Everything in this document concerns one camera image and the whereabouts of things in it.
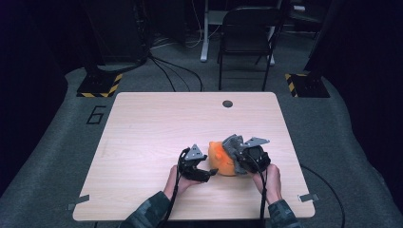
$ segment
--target tabletop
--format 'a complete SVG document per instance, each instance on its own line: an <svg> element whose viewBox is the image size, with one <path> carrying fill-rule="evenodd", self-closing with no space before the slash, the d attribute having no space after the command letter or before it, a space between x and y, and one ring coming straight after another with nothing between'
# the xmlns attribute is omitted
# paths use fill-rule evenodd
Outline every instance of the tabletop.
<svg viewBox="0 0 403 228"><path fill-rule="evenodd" d="M298 198L309 191L274 93L124 92L112 106L80 194L89 200L76 205L74 219L124 220L163 190L186 147L196 144L208 155L209 142L233 134L270 141L262 147L280 169L283 198L298 218L312 217L313 203ZM209 170L208 158L198 168ZM169 219L258 219L260 200L248 175L218 174L177 197Z"/></svg>

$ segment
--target yellow and black hazard tape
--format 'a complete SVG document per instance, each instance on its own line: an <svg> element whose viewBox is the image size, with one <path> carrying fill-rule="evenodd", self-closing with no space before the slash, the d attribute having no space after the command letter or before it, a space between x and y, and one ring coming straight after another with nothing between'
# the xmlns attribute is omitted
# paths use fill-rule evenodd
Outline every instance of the yellow and black hazard tape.
<svg viewBox="0 0 403 228"><path fill-rule="evenodd" d="M84 93L84 92L80 93L80 92L78 92L77 97L88 97L88 98L91 98L91 97L111 97L111 96L113 96L113 94L115 94L116 89L118 89L118 85L119 85L119 82L122 79L122 76L123 76L122 74L119 74L118 76L116 76L112 87L106 93Z"/></svg>
<svg viewBox="0 0 403 228"><path fill-rule="evenodd" d="M287 80L288 88L290 89L291 95L293 97L298 97L296 87L294 86L293 80L291 79L291 76L306 76L306 74L285 74L285 79Z"/></svg>

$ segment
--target person's arm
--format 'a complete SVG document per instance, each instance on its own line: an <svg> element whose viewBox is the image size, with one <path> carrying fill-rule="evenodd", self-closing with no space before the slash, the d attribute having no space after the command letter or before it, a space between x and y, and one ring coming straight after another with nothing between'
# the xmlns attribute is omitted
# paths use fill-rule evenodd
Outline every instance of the person's arm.
<svg viewBox="0 0 403 228"><path fill-rule="evenodd" d="M279 169L274 164L270 164L265 172L267 172L266 201L269 204L272 228L303 228L288 203L282 198ZM261 192L263 183L260 175L253 174L252 179Z"/></svg>
<svg viewBox="0 0 403 228"><path fill-rule="evenodd" d="M158 192L154 196L143 202L135 212L133 212L119 228L154 228L160 223L168 210L169 203L172 199L174 187L177 178L177 165L172 166L168 180L163 191ZM181 178L178 184L178 195L186 191L186 189L200 181L188 180Z"/></svg>
<svg viewBox="0 0 403 228"><path fill-rule="evenodd" d="M169 206L169 198L162 192L143 202L119 228L153 228L157 227Z"/></svg>

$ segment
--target camouflage sleeve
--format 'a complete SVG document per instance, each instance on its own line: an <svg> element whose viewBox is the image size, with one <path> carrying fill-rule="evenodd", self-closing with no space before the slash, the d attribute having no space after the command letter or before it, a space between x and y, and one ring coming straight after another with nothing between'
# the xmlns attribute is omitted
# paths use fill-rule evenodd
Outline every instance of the camouflage sleeve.
<svg viewBox="0 0 403 228"><path fill-rule="evenodd" d="M284 199L270 204L269 213L272 228L303 228Z"/></svg>
<svg viewBox="0 0 403 228"><path fill-rule="evenodd" d="M143 202L119 228L154 228L163 219L168 210L169 199L163 192L158 192Z"/></svg>

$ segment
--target orange object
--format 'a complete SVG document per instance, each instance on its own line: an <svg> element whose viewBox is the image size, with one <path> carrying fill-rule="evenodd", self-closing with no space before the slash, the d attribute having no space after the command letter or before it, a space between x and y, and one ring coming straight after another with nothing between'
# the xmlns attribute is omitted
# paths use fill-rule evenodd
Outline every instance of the orange object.
<svg viewBox="0 0 403 228"><path fill-rule="evenodd" d="M211 168L218 168L218 173L224 176L236 176L234 161L228 156L222 142L210 142L208 160Z"/></svg>

